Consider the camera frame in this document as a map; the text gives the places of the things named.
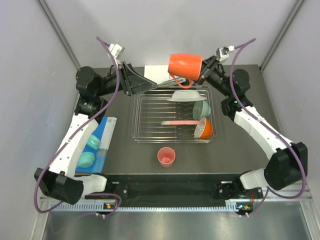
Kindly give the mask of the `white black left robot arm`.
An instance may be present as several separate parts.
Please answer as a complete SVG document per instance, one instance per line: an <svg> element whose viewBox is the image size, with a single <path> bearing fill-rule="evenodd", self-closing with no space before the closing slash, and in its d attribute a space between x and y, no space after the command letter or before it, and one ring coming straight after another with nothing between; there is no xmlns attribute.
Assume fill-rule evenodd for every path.
<svg viewBox="0 0 320 240"><path fill-rule="evenodd" d="M55 200L74 205L82 196L97 193L109 198L114 191L107 178L99 174L76 177L79 158L87 141L105 116L109 102L102 97L123 91L126 95L144 93L158 87L154 81L137 73L131 64L122 62L114 73L102 77L92 67L81 67L75 75L79 99L74 115L53 161L34 173L36 190Z"/></svg>

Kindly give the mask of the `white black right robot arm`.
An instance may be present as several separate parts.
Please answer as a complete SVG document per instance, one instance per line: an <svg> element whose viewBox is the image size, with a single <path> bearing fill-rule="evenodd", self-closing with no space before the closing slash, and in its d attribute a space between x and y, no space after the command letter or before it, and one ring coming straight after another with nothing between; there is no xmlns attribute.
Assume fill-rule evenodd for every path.
<svg viewBox="0 0 320 240"><path fill-rule="evenodd" d="M282 136L258 113L246 97L249 80L248 72L243 69L226 75L217 56L202 61L198 83L207 82L226 97L221 102L223 114L244 129L269 160L265 168L239 177L239 182L233 185L233 192L239 198L245 198L254 188L269 187L278 191L298 181L305 184L308 174L307 146Z"/></svg>

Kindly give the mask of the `pink white floral plate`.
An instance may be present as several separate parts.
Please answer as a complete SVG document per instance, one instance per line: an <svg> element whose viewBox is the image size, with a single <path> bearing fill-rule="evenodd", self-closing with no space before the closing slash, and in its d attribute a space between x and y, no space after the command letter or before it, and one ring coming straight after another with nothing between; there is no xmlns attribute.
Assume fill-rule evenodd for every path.
<svg viewBox="0 0 320 240"><path fill-rule="evenodd" d="M162 121L162 126L180 126L180 125L203 125L204 121L201 120L168 120Z"/></svg>

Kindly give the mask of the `chrome wire dish rack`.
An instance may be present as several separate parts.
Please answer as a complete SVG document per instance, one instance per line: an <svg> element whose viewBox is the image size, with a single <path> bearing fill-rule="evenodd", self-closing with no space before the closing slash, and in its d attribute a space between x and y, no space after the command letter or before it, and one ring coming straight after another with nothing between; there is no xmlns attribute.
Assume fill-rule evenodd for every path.
<svg viewBox="0 0 320 240"><path fill-rule="evenodd" d="M195 125L162 125L164 121L192 121L195 101L174 102L168 99L181 88L160 87L134 97L131 135L139 143L209 143L216 136L212 91L208 86L196 86L193 90L204 97L211 112L213 133L209 137L195 138Z"/></svg>

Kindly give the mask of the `pink plastic cup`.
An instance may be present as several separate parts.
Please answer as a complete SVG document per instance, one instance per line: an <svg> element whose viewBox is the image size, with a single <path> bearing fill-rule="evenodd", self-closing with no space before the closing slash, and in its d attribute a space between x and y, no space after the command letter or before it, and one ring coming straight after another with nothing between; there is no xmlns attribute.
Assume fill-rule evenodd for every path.
<svg viewBox="0 0 320 240"><path fill-rule="evenodd" d="M157 159L162 167L169 168L176 159L176 152L170 147L163 147L158 151Z"/></svg>

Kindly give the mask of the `mint green ceramic bowl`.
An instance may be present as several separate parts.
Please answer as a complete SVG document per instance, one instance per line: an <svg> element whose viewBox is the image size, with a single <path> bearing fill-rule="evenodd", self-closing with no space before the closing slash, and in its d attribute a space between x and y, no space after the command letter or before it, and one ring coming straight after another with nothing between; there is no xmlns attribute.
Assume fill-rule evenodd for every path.
<svg viewBox="0 0 320 240"><path fill-rule="evenodd" d="M192 116L194 120L206 118L211 114L211 108L206 100L196 101L193 106Z"/></svg>

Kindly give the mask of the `white fluted plate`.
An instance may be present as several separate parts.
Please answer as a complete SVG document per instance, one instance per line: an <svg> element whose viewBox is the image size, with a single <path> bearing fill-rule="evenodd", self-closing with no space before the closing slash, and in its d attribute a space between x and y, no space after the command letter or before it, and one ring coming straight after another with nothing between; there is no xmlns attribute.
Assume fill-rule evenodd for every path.
<svg viewBox="0 0 320 240"><path fill-rule="evenodd" d="M176 90L167 100L170 102L196 102L205 99L197 90Z"/></svg>

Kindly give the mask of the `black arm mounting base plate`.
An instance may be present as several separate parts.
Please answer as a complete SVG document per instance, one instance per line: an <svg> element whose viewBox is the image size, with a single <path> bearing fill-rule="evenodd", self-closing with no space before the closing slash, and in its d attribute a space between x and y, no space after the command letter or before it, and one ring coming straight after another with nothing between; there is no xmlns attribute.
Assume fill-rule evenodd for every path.
<svg viewBox="0 0 320 240"><path fill-rule="evenodd" d="M261 188L245 190L239 174L109 174L104 190L121 197L122 207L223 207L226 200L263 198Z"/></svg>

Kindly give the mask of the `white orange bowl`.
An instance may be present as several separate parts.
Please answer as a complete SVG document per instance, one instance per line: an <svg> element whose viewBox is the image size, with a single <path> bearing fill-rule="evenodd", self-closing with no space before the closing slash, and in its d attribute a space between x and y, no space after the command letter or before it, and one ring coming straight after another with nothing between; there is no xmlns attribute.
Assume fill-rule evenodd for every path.
<svg viewBox="0 0 320 240"><path fill-rule="evenodd" d="M202 123L198 124L196 126L196 128L194 130L194 137L196 139L198 139L198 138L209 138L214 132L212 123L206 117L203 117L200 121Z"/></svg>

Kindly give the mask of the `orange ceramic mug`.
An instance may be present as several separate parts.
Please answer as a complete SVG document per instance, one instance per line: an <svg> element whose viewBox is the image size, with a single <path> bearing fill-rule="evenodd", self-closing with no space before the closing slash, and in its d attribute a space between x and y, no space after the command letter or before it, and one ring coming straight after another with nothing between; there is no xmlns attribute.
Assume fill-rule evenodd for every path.
<svg viewBox="0 0 320 240"><path fill-rule="evenodd" d="M183 89L189 89L194 81L198 81L202 69L203 58L201 55L190 53L175 53L169 58L169 75ZM182 85L177 77L188 80L189 85Z"/></svg>

